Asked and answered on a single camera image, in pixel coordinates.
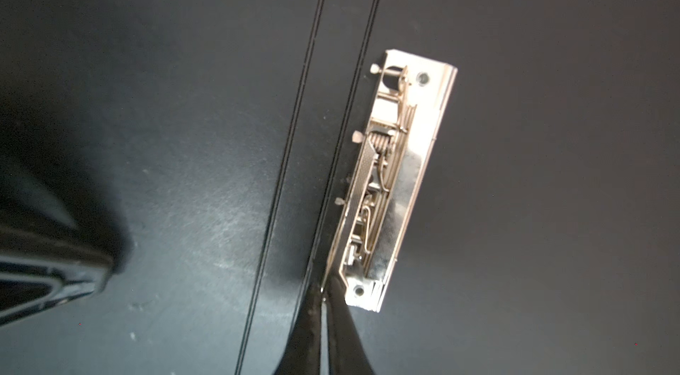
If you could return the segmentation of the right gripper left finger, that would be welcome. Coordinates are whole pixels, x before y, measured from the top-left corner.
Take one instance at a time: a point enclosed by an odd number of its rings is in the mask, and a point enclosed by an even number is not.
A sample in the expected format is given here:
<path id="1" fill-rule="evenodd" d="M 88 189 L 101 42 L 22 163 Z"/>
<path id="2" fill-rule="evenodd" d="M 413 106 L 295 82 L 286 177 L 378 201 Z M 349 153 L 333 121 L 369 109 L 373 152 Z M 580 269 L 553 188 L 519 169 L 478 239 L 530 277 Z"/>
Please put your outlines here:
<path id="1" fill-rule="evenodd" d="M 111 256 L 73 229 L 15 204 L 1 206 L 1 326 L 96 295 Z"/>

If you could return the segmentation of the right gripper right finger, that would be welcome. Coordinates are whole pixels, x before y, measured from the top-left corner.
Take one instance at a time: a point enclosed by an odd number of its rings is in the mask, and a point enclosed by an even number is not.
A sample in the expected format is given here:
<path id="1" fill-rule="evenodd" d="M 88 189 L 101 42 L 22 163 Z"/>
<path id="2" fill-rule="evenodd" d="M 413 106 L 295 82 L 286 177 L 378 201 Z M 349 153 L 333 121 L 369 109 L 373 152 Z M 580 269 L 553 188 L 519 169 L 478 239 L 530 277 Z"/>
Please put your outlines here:
<path id="1" fill-rule="evenodd" d="M 345 292 L 338 275 L 329 276 L 324 288 L 308 288 L 276 374 L 320 375 L 322 350 L 327 350 L 330 374 L 375 372 L 345 302 Z"/>

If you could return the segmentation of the blue folder black inside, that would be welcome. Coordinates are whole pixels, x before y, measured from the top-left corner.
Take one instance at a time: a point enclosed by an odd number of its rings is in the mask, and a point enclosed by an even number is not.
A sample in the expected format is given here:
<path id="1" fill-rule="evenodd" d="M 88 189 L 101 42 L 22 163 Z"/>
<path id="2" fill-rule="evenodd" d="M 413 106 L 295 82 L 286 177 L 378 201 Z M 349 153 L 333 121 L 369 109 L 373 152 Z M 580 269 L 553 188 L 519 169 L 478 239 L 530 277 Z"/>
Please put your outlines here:
<path id="1" fill-rule="evenodd" d="M 379 374 L 679 371 L 679 0 L 1 0 L 1 198 L 115 262 L 4 374 L 269 374 L 388 49 L 458 69 Z"/>

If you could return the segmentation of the metal folder clip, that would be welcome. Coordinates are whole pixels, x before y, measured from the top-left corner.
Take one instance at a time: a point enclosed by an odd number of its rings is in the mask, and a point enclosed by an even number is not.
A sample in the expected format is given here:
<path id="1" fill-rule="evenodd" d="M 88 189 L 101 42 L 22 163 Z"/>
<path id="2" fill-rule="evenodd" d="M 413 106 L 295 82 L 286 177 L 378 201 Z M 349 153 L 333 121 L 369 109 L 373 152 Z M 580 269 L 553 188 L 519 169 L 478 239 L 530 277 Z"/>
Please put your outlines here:
<path id="1" fill-rule="evenodd" d="M 375 97 L 331 243 L 324 286 L 341 284 L 345 303 L 382 308 L 414 204 L 437 140 L 457 68 L 389 49 L 370 72 Z"/>

